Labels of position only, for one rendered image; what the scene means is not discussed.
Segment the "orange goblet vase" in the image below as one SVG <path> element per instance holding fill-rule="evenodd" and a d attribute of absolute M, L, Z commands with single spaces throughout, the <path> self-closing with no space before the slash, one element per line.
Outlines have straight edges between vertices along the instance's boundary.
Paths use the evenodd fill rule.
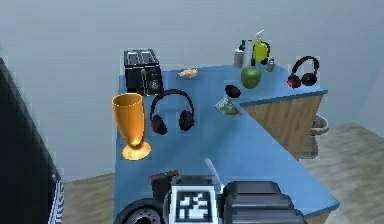
<path fill-rule="evenodd" d="M 122 156 L 138 161 L 147 157 L 151 146 L 144 141 L 145 115 L 143 97 L 138 93 L 125 93 L 112 99 L 113 114 L 120 136 L 126 142 Z"/>

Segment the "white thin stick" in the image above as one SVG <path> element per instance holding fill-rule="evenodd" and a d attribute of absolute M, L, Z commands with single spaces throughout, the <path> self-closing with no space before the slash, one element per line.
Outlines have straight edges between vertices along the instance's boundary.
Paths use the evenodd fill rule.
<path fill-rule="evenodd" d="M 213 165 L 212 161 L 210 158 L 205 158 L 205 164 L 207 165 L 208 169 L 212 173 L 212 175 L 216 178 L 217 182 L 220 185 L 220 193 L 222 194 L 225 188 L 225 185 L 222 183 L 219 174 L 216 171 L 215 166 Z"/>

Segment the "black toaster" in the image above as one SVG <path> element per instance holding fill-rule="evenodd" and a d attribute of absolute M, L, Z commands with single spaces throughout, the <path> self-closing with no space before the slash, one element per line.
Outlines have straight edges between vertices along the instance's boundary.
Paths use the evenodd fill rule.
<path fill-rule="evenodd" d="M 160 63 L 152 49 L 125 51 L 124 69 L 129 93 L 151 96 L 164 90 Z"/>

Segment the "green white packet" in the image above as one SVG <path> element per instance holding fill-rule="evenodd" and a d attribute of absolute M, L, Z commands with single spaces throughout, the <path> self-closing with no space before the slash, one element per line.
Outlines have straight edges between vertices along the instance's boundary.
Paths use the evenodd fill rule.
<path fill-rule="evenodd" d="M 239 113 L 237 107 L 226 97 L 215 104 L 215 108 L 223 115 L 236 115 Z"/>

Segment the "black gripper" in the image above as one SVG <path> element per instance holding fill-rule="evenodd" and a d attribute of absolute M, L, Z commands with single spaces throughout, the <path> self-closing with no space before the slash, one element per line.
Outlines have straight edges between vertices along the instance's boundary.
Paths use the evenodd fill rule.
<path fill-rule="evenodd" d="M 114 224 L 165 224 L 162 204 L 151 198 L 136 200 L 118 213 Z"/>

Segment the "white bottle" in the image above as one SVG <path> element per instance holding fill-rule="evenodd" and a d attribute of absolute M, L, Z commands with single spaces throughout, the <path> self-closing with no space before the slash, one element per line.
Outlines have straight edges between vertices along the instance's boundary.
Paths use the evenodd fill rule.
<path fill-rule="evenodd" d="M 251 65 L 251 60 L 253 58 L 253 41 L 246 40 L 244 44 L 244 55 L 243 55 L 243 65 L 242 67 L 248 67 Z"/>

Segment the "tan crumpled bread piece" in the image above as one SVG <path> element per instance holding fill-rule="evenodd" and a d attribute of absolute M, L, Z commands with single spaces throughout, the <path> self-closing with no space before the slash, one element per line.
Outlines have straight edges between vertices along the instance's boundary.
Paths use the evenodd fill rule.
<path fill-rule="evenodd" d="M 185 69 L 185 70 L 182 70 L 181 72 L 179 72 L 180 77 L 186 76 L 188 78 L 194 78 L 197 74 L 198 74 L 198 70 L 192 69 L 192 68 Z"/>

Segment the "dark red egg shape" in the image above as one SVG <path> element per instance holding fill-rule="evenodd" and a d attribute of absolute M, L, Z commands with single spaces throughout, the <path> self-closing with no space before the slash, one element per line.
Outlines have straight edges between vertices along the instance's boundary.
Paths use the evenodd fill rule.
<path fill-rule="evenodd" d="M 238 98 L 241 95 L 241 91 L 234 85 L 227 85 L 225 92 L 230 98 Z"/>

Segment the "black refrigerator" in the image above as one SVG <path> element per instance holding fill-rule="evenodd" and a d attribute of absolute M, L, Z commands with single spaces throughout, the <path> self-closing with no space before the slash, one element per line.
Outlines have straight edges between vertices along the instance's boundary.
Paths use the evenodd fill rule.
<path fill-rule="evenodd" d="M 0 224 L 62 224 L 64 186 L 0 58 Z"/>

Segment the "grey soap bottle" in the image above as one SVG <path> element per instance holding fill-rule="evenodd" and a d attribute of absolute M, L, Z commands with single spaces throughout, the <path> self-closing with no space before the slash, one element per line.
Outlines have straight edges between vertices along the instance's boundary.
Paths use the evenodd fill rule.
<path fill-rule="evenodd" d="M 239 47 L 234 51 L 233 54 L 233 66 L 235 68 L 241 68 L 243 65 L 245 41 L 242 40 Z"/>

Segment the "green apple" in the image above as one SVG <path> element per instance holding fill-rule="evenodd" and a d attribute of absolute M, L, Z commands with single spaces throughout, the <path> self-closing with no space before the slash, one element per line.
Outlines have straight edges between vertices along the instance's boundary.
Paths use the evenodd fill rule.
<path fill-rule="evenodd" d="M 255 88 L 262 78 L 262 71 L 256 66 L 248 66 L 242 69 L 241 82 L 247 89 Z"/>

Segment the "yellow spray bottle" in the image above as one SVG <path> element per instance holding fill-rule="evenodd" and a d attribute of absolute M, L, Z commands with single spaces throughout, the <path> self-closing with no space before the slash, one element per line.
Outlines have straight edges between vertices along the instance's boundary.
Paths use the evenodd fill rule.
<path fill-rule="evenodd" d="M 270 45 L 262 39 L 263 33 L 264 31 L 261 30 L 255 35 L 253 58 L 257 63 L 265 65 L 268 62 Z"/>

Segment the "grey bin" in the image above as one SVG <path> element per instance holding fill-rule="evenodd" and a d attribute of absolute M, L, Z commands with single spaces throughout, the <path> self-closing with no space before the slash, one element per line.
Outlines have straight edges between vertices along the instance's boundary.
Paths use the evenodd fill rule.
<path fill-rule="evenodd" d="M 319 149 L 316 137 L 325 134 L 328 130 L 328 121 L 320 114 L 317 114 L 312 122 L 303 152 L 300 155 L 301 159 L 314 159 L 318 155 Z"/>

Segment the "black red headphones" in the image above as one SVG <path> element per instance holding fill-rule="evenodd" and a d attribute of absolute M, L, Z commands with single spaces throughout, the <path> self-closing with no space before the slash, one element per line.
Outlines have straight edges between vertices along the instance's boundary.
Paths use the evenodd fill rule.
<path fill-rule="evenodd" d="M 302 77 L 296 75 L 299 67 L 306 61 L 311 60 L 313 62 L 313 72 L 305 73 Z M 320 67 L 320 63 L 317 58 L 313 56 L 304 56 L 297 60 L 291 70 L 291 74 L 287 78 L 287 84 L 292 89 L 296 89 L 304 86 L 313 86 L 317 82 L 317 73 Z"/>
<path fill-rule="evenodd" d="M 152 131 L 159 135 L 168 133 L 167 125 L 188 132 L 195 124 L 194 104 L 183 90 L 168 89 L 156 95 L 150 105 L 149 119 Z"/>

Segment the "blue top wooden counter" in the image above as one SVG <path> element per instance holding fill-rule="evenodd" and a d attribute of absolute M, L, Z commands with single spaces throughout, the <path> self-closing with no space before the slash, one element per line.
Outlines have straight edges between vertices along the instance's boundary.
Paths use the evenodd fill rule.
<path fill-rule="evenodd" d="M 205 67 L 192 79 L 180 77 L 176 70 L 163 72 L 165 88 L 181 89 L 191 97 L 195 124 L 188 132 L 168 124 L 166 135 L 148 130 L 145 139 L 152 146 L 149 157 L 139 161 L 116 158 L 114 210 L 120 212 L 135 200 L 151 197 L 153 174 L 170 170 L 207 173 L 205 158 L 212 160 L 225 183 L 276 182 L 306 219 L 337 209 L 339 202 L 331 192 L 245 111 L 248 106 L 291 101 L 303 109 L 286 117 L 288 133 L 291 138 L 303 139 L 327 91 L 320 85 L 292 89 L 286 83 L 287 76 L 287 70 L 276 67 L 256 88 L 242 89 L 234 101 L 238 114 L 223 115 L 215 104 L 224 97 L 227 85 L 241 84 L 239 69 L 231 65 Z"/>

